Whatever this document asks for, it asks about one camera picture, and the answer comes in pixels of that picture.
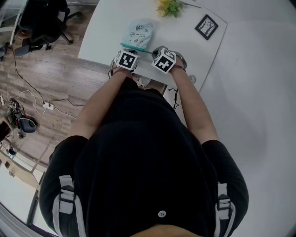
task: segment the shirt button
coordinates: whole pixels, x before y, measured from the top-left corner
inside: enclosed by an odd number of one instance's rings
[[[165,217],[166,216],[166,211],[160,211],[159,213],[158,213],[158,216],[160,217],[160,218],[162,218],[162,217]]]

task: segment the light blue bag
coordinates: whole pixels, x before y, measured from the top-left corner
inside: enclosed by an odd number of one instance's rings
[[[143,19],[133,20],[126,30],[121,45],[128,49],[147,52],[145,49],[152,37],[153,25]]]

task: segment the wooden floor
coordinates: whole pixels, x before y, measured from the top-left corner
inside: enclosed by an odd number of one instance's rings
[[[67,21],[66,35],[74,40],[67,45],[60,38],[52,44],[52,49],[34,51],[22,57],[16,57],[18,72],[31,83],[44,97],[45,101],[68,98],[77,105],[85,104],[92,94],[108,80],[108,67],[99,63],[78,59],[80,46],[95,6],[70,6],[71,12],[81,11],[82,18],[74,17]],[[16,39],[13,48],[21,45]],[[0,93],[8,99],[8,94],[20,96],[17,101],[25,108],[25,113],[38,123],[37,133],[29,134],[22,140],[14,134],[14,143],[22,152],[38,159],[49,144],[42,158],[48,158],[54,147],[67,136],[74,118],[57,110],[46,110],[44,115],[34,109],[34,97],[22,91],[30,90],[37,99],[36,108],[43,113],[40,95],[25,83],[16,73],[12,50],[8,50],[3,62],[0,62]],[[56,108],[77,117],[82,107],[74,107],[68,101],[54,102]],[[0,115],[7,107],[0,108]]]

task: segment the black office chair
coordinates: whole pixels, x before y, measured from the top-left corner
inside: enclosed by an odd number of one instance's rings
[[[59,12],[64,12],[63,21],[58,19]],[[22,56],[29,52],[40,50],[46,45],[45,50],[50,50],[50,43],[62,36],[67,44],[72,44],[64,34],[66,22],[74,16],[80,17],[81,12],[70,14],[66,0],[29,0],[23,12],[19,27],[30,34],[22,42],[22,47],[15,50],[16,56]]]

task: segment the picture frame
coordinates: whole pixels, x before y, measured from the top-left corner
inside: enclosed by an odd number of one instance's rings
[[[206,40],[209,40],[218,27],[219,25],[206,14],[194,29]]]

